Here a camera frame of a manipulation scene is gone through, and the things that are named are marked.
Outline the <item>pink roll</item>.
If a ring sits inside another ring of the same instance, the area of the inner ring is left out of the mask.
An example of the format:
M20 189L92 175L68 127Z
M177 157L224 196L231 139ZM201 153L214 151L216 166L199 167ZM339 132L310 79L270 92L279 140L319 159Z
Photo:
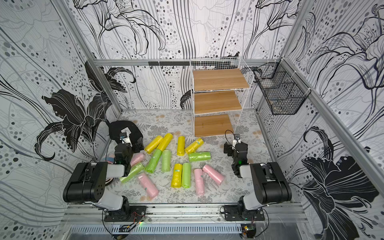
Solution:
M196 195L202 196L205 194L203 170L194 169L194 177L195 177Z
M135 154L133 154L133 157L131 159L130 164L133 167L134 165L143 161L145 158L146 158L146 156L143 153L135 153Z
M151 200L158 196L159 190L145 173L139 174L138 180Z
M215 181L217 185L221 185L222 182L225 180L225 177L216 171L213 167L210 165L204 165L203 172L207 173L211 179Z

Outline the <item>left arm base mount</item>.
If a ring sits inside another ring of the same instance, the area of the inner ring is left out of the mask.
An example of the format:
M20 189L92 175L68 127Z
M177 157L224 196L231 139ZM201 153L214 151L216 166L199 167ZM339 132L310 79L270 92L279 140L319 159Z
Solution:
M105 222L139 222L146 215L147 207L144 205L122 207L118 211L107 211L103 220Z

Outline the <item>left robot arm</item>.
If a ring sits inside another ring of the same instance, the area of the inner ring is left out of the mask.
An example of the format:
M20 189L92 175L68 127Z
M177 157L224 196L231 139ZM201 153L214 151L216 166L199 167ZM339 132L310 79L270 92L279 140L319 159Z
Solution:
M127 197L107 190L106 180L128 176L132 157L132 145L119 143L115 147L113 164L107 161L96 164L79 163L64 189L64 201L92 204L109 213L113 220L129 217L131 211Z

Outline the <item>green roll near left arm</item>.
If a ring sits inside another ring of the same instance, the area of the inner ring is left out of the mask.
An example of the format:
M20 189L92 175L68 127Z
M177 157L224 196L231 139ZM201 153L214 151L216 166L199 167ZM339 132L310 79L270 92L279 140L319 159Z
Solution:
M120 182L122 184L128 182L129 180L134 178L137 174L139 174L144 168L145 168L145 166L141 162L135 164L134 166L131 167L131 170L130 170L127 177L121 177L120 178Z

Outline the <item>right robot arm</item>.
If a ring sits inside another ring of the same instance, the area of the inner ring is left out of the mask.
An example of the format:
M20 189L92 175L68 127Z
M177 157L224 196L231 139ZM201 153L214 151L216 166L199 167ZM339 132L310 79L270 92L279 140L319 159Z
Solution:
M235 208L236 214L241 218L257 213L268 204L292 200L292 190L278 163L248 163L248 145L243 142L235 146L225 143L224 153L233 158L232 169L235 176L252 180L253 191L241 196Z

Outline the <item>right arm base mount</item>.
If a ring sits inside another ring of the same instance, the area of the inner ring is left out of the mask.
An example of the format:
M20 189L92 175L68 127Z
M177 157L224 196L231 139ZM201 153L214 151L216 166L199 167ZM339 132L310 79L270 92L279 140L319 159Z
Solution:
M258 222L264 221L265 216L261 210L246 210L235 205L224 205L220 208L220 213L224 215L224 218L228 222L236 221L250 221Z

